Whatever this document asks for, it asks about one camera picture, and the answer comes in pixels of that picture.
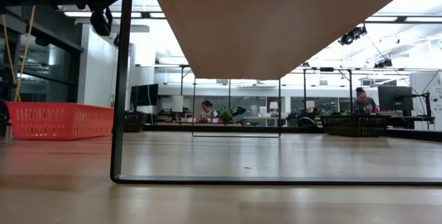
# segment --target red crate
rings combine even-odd
[[[75,103],[7,102],[14,137],[75,140],[111,134],[113,109]]]

